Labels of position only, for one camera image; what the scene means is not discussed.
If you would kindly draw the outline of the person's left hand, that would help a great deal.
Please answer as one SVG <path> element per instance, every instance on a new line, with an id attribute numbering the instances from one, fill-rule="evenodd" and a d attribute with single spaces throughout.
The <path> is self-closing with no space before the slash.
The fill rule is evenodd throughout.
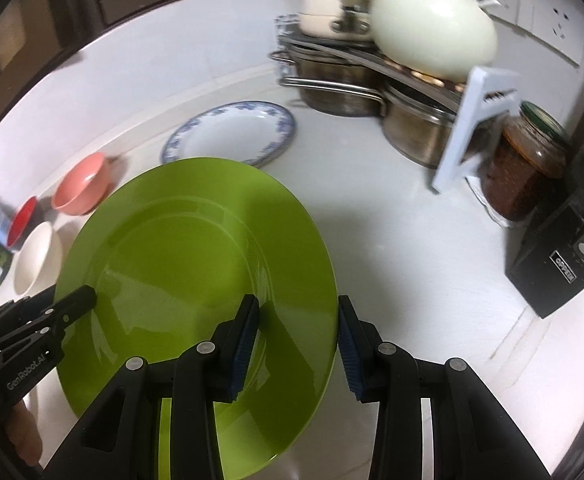
<path id="1" fill-rule="evenodd" d="M 4 429 L 19 458 L 27 466 L 36 466 L 42 458 L 42 438 L 33 414 L 23 402 L 12 408 Z"/>

